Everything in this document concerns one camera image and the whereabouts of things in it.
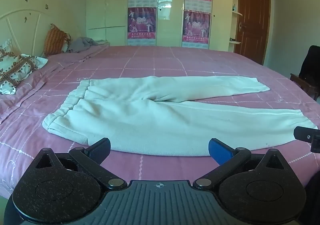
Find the white sweatpants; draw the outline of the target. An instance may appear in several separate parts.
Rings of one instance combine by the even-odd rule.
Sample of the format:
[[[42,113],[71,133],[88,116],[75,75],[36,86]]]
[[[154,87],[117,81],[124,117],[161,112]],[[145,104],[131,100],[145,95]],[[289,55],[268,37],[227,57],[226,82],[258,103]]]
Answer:
[[[258,150],[293,141],[295,127],[315,128],[300,110],[209,104],[208,98],[268,91],[256,78],[181,76],[87,79],[42,123],[51,134],[115,151],[207,156],[210,139]]]

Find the wooden chair with black jacket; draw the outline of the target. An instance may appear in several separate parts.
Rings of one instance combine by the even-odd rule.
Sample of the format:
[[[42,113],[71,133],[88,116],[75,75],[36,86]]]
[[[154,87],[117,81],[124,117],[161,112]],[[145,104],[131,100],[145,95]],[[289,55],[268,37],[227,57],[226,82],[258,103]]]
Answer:
[[[319,98],[319,50],[319,46],[312,45],[308,49],[299,75],[290,74],[290,80],[315,101]]]

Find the grey crumpled cloth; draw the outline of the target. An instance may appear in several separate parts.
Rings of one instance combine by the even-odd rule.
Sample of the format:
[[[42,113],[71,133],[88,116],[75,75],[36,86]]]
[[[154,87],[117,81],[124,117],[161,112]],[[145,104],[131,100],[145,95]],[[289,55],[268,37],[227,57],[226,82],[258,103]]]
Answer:
[[[72,41],[68,46],[68,53],[79,53],[88,50],[91,46],[98,46],[99,44],[91,38],[88,37],[78,37],[76,40]]]

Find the white brown patterned pillow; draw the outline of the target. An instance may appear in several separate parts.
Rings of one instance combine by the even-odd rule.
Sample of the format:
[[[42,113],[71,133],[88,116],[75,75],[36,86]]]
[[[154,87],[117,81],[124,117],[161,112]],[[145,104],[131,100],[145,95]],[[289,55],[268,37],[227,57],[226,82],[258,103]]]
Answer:
[[[46,58],[14,53],[11,39],[1,45],[1,94],[14,95],[17,86],[33,71],[47,64]]]

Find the orange striped pillow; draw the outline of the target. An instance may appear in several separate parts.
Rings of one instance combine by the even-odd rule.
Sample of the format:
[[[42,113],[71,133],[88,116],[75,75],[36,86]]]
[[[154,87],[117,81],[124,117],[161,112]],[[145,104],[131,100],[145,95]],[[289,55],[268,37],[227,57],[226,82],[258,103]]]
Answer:
[[[71,36],[60,30],[55,24],[50,25],[50,30],[44,41],[43,54],[45,57],[63,53],[63,48],[68,46]]]

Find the lower right purple poster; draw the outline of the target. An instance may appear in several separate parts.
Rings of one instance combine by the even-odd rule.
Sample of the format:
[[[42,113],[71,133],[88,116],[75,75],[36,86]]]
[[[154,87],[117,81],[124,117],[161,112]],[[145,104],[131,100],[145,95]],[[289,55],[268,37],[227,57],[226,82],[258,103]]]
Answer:
[[[183,44],[209,44],[210,13],[185,10],[183,14]]]

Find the brown wooden door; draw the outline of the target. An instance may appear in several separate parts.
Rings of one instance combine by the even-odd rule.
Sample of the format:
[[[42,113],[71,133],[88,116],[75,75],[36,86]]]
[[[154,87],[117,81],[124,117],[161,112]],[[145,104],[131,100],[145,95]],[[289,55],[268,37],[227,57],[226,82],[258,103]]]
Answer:
[[[241,14],[236,29],[234,52],[262,65],[270,26],[271,0],[238,0]]]

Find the lower left purple poster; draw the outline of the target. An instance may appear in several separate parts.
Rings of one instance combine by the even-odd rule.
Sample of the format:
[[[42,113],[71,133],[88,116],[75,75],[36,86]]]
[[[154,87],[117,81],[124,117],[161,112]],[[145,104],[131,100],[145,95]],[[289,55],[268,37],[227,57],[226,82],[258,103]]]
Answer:
[[[156,7],[131,7],[127,11],[129,40],[156,39]]]

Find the cream wardrobe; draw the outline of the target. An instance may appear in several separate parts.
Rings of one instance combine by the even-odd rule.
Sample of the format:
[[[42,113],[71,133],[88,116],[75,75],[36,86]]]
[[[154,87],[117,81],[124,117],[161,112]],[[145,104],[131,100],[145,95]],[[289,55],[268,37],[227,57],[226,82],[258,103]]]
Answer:
[[[227,51],[233,0],[87,0],[86,35],[112,46],[162,46]],[[156,7],[156,39],[129,40],[127,11],[131,7]],[[185,10],[210,13],[209,44],[183,44]]]

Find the cream wooden headboard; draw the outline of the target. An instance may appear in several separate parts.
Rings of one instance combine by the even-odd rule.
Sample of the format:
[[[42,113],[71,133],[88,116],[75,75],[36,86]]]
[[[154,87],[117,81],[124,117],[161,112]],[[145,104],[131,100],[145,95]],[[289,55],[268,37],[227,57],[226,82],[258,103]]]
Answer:
[[[42,56],[51,25],[80,36],[74,15],[61,0],[1,0],[1,44],[11,40],[16,54]]]

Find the cream corner shelves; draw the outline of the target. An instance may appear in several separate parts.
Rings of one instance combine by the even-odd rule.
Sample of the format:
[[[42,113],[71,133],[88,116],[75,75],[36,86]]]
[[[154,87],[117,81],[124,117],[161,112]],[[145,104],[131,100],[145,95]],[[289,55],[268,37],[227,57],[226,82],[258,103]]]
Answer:
[[[231,33],[229,39],[229,51],[233,52],[236,45],[240,44],[236,40],[238,20],[242,17],[242,13],[239,12],[239,0],[232,1],[232,22],[231,22]]]

